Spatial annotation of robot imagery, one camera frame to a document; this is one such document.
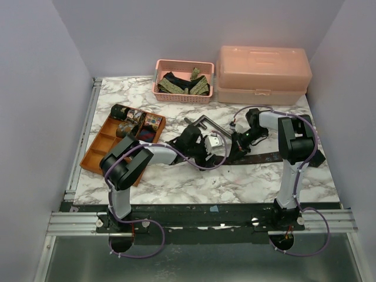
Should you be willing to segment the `dark brown blue floral tie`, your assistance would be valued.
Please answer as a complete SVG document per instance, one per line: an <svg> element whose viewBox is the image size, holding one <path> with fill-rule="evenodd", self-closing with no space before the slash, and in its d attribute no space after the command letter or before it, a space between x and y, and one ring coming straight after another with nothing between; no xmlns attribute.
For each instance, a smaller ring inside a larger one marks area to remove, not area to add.
<svg viewBox="0 0 376 282"><path fill-rule="evenodd" d="M313 158L309 162L310 167L319 167L326 161L324 154L317 150ZM263 163L278 163L283 162L282 157L279 152L262 153L256 155L245 155L237 160L230 160L227 158L223 165L253 165L253 164L263 164Z"/></svg>

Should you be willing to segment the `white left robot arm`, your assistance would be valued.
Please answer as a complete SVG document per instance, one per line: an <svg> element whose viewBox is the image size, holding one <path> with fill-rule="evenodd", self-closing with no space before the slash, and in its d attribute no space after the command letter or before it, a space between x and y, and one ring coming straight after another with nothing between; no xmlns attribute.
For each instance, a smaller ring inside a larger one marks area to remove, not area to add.
<svg viewBox="0 0 376 282"><path fill-rule="evenodd" d="M215 159L209 137L203 136L195 125L189 125L180 136L166 143L144 142L127 133L99 165L109 186L110 225L118 232L129 228L130 187L148 165L186 161L200 170L213 170L225 160L225 156Z"/></svg>

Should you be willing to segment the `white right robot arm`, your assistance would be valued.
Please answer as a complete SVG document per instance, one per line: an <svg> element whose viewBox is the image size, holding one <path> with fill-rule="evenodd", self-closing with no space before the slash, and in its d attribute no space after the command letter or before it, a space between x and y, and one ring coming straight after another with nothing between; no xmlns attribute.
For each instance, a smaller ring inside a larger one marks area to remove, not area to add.
<svg viewBox="0 0 376 282"><path fill-rule="evenodd" d="M275 229L284 230L297 221L302 211L301 185L308 163L318 149L317 133L309 115L250 108L246 113L246 120L249 129L243 133L236 129L236 117L229 124L233 133L228 159L234 161L251 152L252 143L268 137L269 130L277 132L283 174L280 190L273 202L270 223Z"/></svg>

